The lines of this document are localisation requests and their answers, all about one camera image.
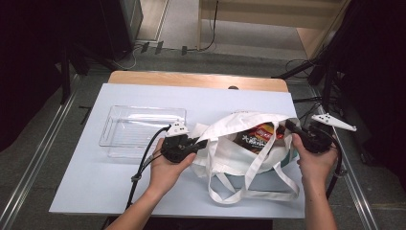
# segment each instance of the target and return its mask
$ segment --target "snack package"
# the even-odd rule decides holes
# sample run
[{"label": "snack package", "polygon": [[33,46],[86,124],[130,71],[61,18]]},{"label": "snack package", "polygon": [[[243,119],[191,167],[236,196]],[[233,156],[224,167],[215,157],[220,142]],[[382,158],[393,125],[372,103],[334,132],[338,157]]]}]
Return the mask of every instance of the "snack package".
[{"label": "snack package", "polygon": [[[272,123],[264,123],[239,132],[234,139],[234,142],[241,147],[258,154],[274,133],[274,125]],[[284,126],[279,126],[276,131],[277,139],[282,139],[283,134]]]}]

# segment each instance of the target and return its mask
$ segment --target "tabletop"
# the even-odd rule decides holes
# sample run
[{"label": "tabletop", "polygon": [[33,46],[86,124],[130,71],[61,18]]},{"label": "tabletop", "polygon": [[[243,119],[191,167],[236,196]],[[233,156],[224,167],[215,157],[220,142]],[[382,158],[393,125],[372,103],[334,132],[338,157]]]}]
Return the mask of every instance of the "tabletop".
[{"label": "tabletop", "polygon": [[[262,90],[253,90],[255,84],[261,85]],[[269,84],[266,87],[277,90],[263,90],[264,84]],[[207,85],[214,85],[214,88],[208,88]],[[232,85],[245,90],[227,89]],[[138,165],[133,159],[108,157],[108,149],[99,145],[110,108],[114,105],[184,108],[187,111],[189,129],[196,123],[211,124],[239,109],[296,116],[291,96],[283,80],[163,72],[114,72],[109,82],[101,88],[56,192],[50,212],[114,216],[124,211],[131,188],[130,178],[138,170]],[[299,197],[295,200],[246,198],[237,204],[220,205],[209,197],[207,178],[199,178],[191,169],[186,169],[152,215],[226,219],[302,219],[305,216],[305,196],[299,167],[292,162],[282,169],[301,188]],[[252,184],[256,190],[286,189],[274,172],[259,174],[256,180]],[[148,181],[149,170],[145,170],[134,199],[142,194]]]}]

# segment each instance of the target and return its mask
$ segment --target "wooden table edge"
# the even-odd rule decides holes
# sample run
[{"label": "wooden table edge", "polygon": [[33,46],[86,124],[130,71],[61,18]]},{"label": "wooden table edge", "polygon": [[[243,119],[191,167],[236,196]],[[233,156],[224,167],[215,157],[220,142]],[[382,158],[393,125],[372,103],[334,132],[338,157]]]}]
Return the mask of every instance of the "wooden table edge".
[{"label": "wooden table edge", "polygon": [[235,86],[242,90],[288,92],[286,82],[280,79],[160,71],[115,71],[111,73],[108,83],[206,88]]}]

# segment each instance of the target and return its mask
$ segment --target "cable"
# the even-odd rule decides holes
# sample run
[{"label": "cable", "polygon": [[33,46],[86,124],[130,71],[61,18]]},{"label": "cable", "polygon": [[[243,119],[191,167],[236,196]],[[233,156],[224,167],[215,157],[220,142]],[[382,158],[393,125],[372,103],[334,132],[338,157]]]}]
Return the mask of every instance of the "cable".
[{"label": "cable", "polygon": [[[157,151],[153,152],[153,153],[151,154],[151,156],[153,156],[153,154],[155,154],[156,152],[158,152],[158,151],[160,151],[160,150],[161,150],[161,149],[158,149]],[[148,166],[150,163],[152,163],[152,161],[156,160],[156,159],[159,158],[160,156],[162,156],[162,154],[159,154],[159,155],[155,156],[154,158],[151,158],[149,161],[147,161],[147,162],[144,164],[143,168],[141,169],[141,173],[147,168],[147,166]]]},{"label": "cable", "polygon": [[[305,98],[305,99],[294,99],[293,103],[307,103],[307,102],[320,102],[322,101],[323,98],[322,97],[313,97],[313,98]],[[337,104],[338,103],[338,98],[336,97],[330,97],[330,101],[331,104]]]},{"label": "cable", "polygon": [[132,51],[132,57],[134,58],[134,64],[131,65],[130,67],[123,67],[121,64],[117,63],[116,61],[113,60],[113,62],[119,66],[120,68],[124,69],[124,70],[130,70],[131,68],[133,68],[136,64],[137,64],[137,59],[135,58],[135,51],[137,51],[138,49],[142,48],[142,45],[136,45],[134,47],[134,50]]},{"label": "cable", "polygon": [[[305,63],[307,63],[307,62],[311,63],[310,61],[305,60],[305,59],[291,59],[291,60],[289,60],[289,61],[284,65],[284,70],[286,71],[286,73],[289,72],[289,70],[287,70],[287,66],[288,66],[291,62],[293,62],[293,61],[301,61],[302,64],[305,64]],[[308,73],[307,73],[305,70],[303,70],[303,72],[306,74],[306,76],[296,76],[296,75],[294,75],[294,76],[292,76],[292,77],[293,77],[293,78],[297,78],[297,79],[305,79],[305,78],[307,78],[307,77],[308,77]]]},{"label": "cable", "polygon": [[329,133],[327,133],[326,131],[324,131],[324,130],[318,128],[318,127],[315,127],[315,126],[313,128],[315,128],[318,131],[325,134],[325,136],[328,137],[332,141],[332,143],[334,143],[334,146],[337,148],[337,165],[336,165],[335,170],[334,170],[334,175],[331,178],[331,180],[330,180],[330,182],[328,184],[328,187],[327,187],[327,191],[326,191],[326,197],[327,197],[327,199],[329,199],[329,197],[331,195],[331,192],[334,189],[334,186],[335,186],[335,184],[337,182],[337,179],[343,175],[343,172],[341,171],[341,165],[343,163],[342,149],[341,149],[341,146],[338,143],[338,141],[335,140],[335,138],[332,137]]},{"label": "cable", "polygon": [[208,49],[213,45],[213,42],[214,42],[214,39],[215,39],[215,21],[217,20],[217,10],[218,10],[218,1],[216,1],[216,3],[215,3],[214,23],[213,23],[213,39],[212,39],[212,42],[211,42],[211,43],[209,44],[209,46],[207,46],[206,48],[203,48],[203,49],[198,50],[198,52],[206,51],[206,50],[208,50]]},{"label": "cable", "polygon": [[312,113],[314,110],[316,110],[317,108],[319,108],[321,105],[322,105],[321,103],[315,103],[315,104],[310,108],[310,110],[306,112],[305,118],[304,118],[303,126],[304,126],[305,123],[307,122],[308,115],[310,115],[310,113]]},{"label": "cable", "polygon": [[161,129],[159,129],[159,130],[155,133],[155,135],[153,135],[153,137],[151,138],[151,140],[149,141],[149,144],[148,144],[148,146],[147,146],[147,148],[146,148],[146,151],[144,152],[143,158],[141,159],[140,167],[138,168],[137,173],[136,173],[134,176],[131,177],[131,180],[132,180],[132,187],[131,187],[131,191],[129,192],[128,202],[127,202],[127,204],[126,204],[125,209],[129,208],[129,206],[131,206],[131,204],[132,204],[132,202],[131,202],[131,201],[132,201],[132,197],[134,197],[135,188],[137,187],[138,181],[141,179],[141,173],[142,173],[143,170],[145,169],[145,168],[144,168],[144,162],[145,162],[145,160],[146,160],[146,157],[147,157],[147,154],[148,154],[148,152],[149,152],[149,149],[150,149],[150,147],[152,146],[152,143],[155,141],[156,137],[157,137],[161,132],[163,132],[163,131],[168,131],[169,128],[170,128],[170,126],[166,126],[166,127],[163,127],[163,128],[161,128]]},{"label": "cable", "polygon": [[321,62],[321,55],[326,51],[327,47],[329,46],[329,44],[327,46],[323,46],[322,50],[317,54],[316,57],[314,57],[313,59],[310,60],[304,60],[303,59],[303,63],[300,66],[297,66],[295,68],[293,68],[290,71],[287,71],[287,64],[290,63],[292,60],[289,60],[286,64],[285,64],[285,70],[286,73],[283,73],[281,75],[278,76],[274,76],[274,77],[270,77],[271,79],[282,79],[282,80],[287,80],[290,77],[295,77],[295,78],[299,78],[299,79],[303,79],[302,77],[299,76],[295,76],[294,73],[298,74],[300,72],[305,72],[307,75],[308,73],[305,71],[306,69],[310,68],[311,66],[324,66],[324,64],[320,64]]}]

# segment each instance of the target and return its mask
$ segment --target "metal rail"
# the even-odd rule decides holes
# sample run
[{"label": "metal rail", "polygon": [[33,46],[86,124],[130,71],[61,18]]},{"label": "metal rail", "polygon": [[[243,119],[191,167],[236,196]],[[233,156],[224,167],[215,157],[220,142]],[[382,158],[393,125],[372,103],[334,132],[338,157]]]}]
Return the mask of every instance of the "metal rail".
[{"label": "metal rail", "polygon": [[11,198],[9,199],[9,202],[0,218],[0,229],[11,229],[11,226],[14,223],[14,220],[17,217],[25,198],[27,197],[31,187],[34,184],[36,176],[38,175],[42,165],[45,162],[52,143],[54,142],[56,135],[60,127],[62,126],[63,121],[65,120],[66,115],[69,112],[69,109],[71,108],[72,102],[76,97],[77,89],[80,83],[81,77],[79,75],[75,75],[72,80],[71,95],[69,96],[65,104],[59,106],[59,109],[56,112],[56,116],[52,120],[47,132],[45,133],[42,141],[36,149],[30,165],[25,170],[18,185],[11,194]]}]

